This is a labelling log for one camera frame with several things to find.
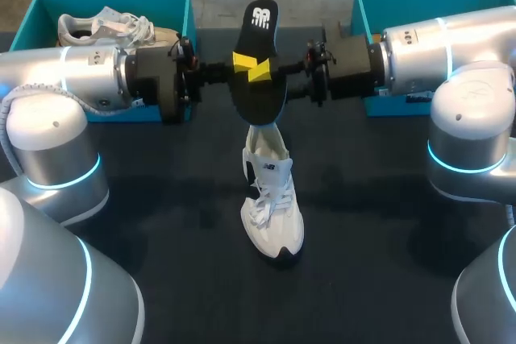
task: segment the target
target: shoe tongue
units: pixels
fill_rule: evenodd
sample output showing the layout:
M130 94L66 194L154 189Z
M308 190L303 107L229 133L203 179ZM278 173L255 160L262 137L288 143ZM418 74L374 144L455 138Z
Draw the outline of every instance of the shoe tongue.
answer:
M250 154L249 159L255 176L261 184L283 187L289 179L292 159L275 160L265 156Z

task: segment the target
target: blue led ring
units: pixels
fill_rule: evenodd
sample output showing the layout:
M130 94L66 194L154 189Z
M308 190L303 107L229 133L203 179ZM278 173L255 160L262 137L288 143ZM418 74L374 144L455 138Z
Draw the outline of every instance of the blue led ring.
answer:
M446 169L449 169L450 171L459 172L459 173L482 173L482 172L491 171L492 169L495 169L496 167L498 167L503 162L503 160L506 157L506 155L503 155L499 161L497 161L495 164L493 164L493 165L491 165L491 166L489 166L487 168L482 168L482 169L460 169L460 168L452 167L451 165L448 165L448 164L444 163L443 161L439 160L437 158L437 156L434 155L434 152L432 152L432 150L430 148L430 140L428 140L428 153L430 153L430 156L432 156L432 159L434 159L435 162L437 164L439 164L441 167L445 167Z
M37 184L37 183L34 183L33 181L31 181L29 178L27 178L27 180L29 181L30 184L32 184L34 187L36 187L37 189L64 189L66 187L70 187L71 185L74 185L74 184L77 184L77 183L80 183L81 181L83 181L84 179L87 179L88 177L90 177L91 175L93 175L93 173L97 170L98 166L100 165L100 155L98 155L98 158L97 158L97 163L95 163L95 165L93 166L93 168L91 168L87 173L85 173L84 175L82 175L81 177L78 177L77 179L75 180L72 180L72 181L69 181L68 183L63 183L63 184L56 184L56 185L41 185L41 184Z

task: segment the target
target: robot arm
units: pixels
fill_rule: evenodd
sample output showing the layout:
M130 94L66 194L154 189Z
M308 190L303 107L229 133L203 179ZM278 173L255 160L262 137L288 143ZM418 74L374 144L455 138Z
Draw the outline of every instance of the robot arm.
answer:
M97 213L109 189L85 111L117 114L143 102L180 122L191 102L177 74L193 65L191 53L181 39L135 55L113 46L1 54L0 141L18 177L0 185L63 226Z

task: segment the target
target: shoe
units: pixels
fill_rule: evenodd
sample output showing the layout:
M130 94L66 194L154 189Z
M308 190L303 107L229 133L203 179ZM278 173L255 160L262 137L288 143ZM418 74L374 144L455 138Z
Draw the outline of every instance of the shoe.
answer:
M248 193L240 216L255 247L272 259L293 258L304 226L293 186L292 159L276 124L249 128L243 149Z
M61 46L119 44L123 48L145 48L170 46L179 40L177 31L154 27L144 16L120 14L109 7L88 19L61 15L57 35Z

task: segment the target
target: cable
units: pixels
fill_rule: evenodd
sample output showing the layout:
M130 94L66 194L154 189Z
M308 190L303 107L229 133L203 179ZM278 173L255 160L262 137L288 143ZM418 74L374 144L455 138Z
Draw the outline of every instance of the cable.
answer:
M115 114L120 114L122 112L127 111L127 109L122 110L112 110L112 111L101 111L89 106L84 101L82 101L79 97L71 94L70 92L59 88L53 85L44 85L44 84L34 84L34 85L22 85L12 89L3 99L2 105L0 106L0 145L2 145L2 149L6 154L6 158L9 161L9 164L15 171L17 176L23 174L23 170L19 164L18 159L16 158L15 153L13 152L12 146L9 141L9 136L7 135L7 119L9 116L10 106L12 102L16 98L20 97L29 97L36 94L45 94L45 93L56 93L61 96L72 98L75 102L77 102L83 110L86 112L90 112L99 116L112 116Z

